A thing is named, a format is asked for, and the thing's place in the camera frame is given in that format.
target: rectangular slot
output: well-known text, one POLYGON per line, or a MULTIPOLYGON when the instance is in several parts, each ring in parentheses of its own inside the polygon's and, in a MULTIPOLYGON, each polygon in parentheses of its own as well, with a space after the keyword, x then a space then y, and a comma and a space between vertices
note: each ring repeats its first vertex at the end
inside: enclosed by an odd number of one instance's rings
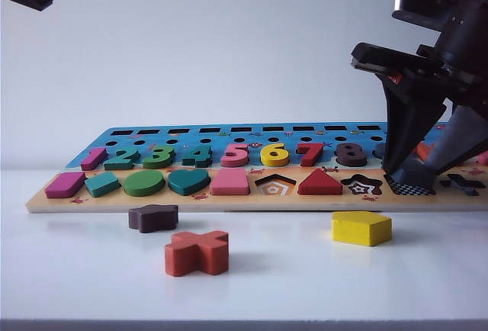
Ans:
POLYGON ((239 133, 242 131, 252 131, 251 127, 231 127, 230 132, 231 133, 239 133))
POLYGON ((326 130, 337 131, 337 130, 347 130, 348 127, 345 125, 326 125, 324 126, 326 130))
POLYGON ((202 127, 198 133, 219 133, 219 127, 202 127))
POLYGON ((359 130, 381 130, 377 125, 358 125, 359 130))
POLYGON ((283 131, 284 127, 263 127, 262 131, 283 131))
POLYGON ((110 135, 131 135, 134 130, 115 130, 110 135))
POLYGON ((293 127, 293 131, 314 131, 315 127, 293 127))
POLYGON ((168 134, 185 134, 188 131, 190 131, 190 129, 187 129, 187 128, 170 129, 170 130, 168 130, 168 134))
POLYGON ((157 133, 159 133, 159 129, 140 130, 137 133, 138 134, 157 134, 157 133))

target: blue puzzle panel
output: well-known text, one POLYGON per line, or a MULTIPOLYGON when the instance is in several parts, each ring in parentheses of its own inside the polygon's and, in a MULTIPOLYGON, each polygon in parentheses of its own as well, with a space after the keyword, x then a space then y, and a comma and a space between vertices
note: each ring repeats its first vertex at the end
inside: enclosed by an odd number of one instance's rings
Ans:
MULTIPOLYGON (((427 144, 435 142, 441 134, 443 124, 438 124, 425 137, 427 144)), ((260 151, 263 146, 284 143, 290 153, 290 164, 300 164, 303 155, 296 153, 298 143, 323 143, 324 154, 316 164, 329 162, 340 143, 356 143, 372 159, 372 152, 379 143, 384 143, 387 134, 385 122, 339 122, 339 123, 286 123, 286 124, 217 124, 158 127, 115 127, 106 130, 85 150, 77 155, 66 168, 79 167, 91 148, 104 147, 108 158, 116 156, 120 148, 136 147, 140 165, 146 157, 152 156, 157 145, 170 145, 175 149, 175 162, 180 162, 185 153, 203 144, 212 148, 212 161, 220 164, 225 149, 232 143, 245 143, 249 148, 249 165, 261 166, 260 151)))

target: white tabletop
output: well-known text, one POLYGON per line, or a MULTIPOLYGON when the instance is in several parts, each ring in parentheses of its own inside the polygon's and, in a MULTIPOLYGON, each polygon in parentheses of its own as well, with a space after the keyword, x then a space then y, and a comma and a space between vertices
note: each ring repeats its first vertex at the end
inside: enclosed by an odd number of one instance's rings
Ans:
POLYGON ((180 214, 176 230, 142 234, 126 214, 29 214, 54 173, 2 172, 3 327, 488 327, 488 212, 387 214, 393 240, 373 248, 333 242, 330 213, 180 214), (227 231, 230 270, 167 275, 164 246, 184 230, 227 231))

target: pink rectangle block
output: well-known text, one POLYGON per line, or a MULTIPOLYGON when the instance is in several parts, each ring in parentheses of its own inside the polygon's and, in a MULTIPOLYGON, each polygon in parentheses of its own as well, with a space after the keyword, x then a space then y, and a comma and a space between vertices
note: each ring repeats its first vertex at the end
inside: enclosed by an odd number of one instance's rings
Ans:
POLYGON ((85 184, 84 172, 64 172, 54 179, 44 192, 48 198, 71 198, 85 184))
POLYGON ((247 195, 249 183, 245 169, 221 169, 215 174, 210 183, 212 195, 247 195))

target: number puzzle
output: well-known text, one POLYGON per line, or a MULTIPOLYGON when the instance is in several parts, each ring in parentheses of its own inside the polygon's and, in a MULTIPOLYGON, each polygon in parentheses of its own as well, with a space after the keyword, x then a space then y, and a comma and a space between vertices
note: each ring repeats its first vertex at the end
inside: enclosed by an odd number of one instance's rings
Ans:
MULTIPOLYGON (((444 128, 437 124, 412 155, 424 159, 444 128)), ((41 188, 27 209, 487 209, 486 159, 450 169, 432 190, 399 185, 381 168, 386 129, 376 122, 111 128, 41 188)))

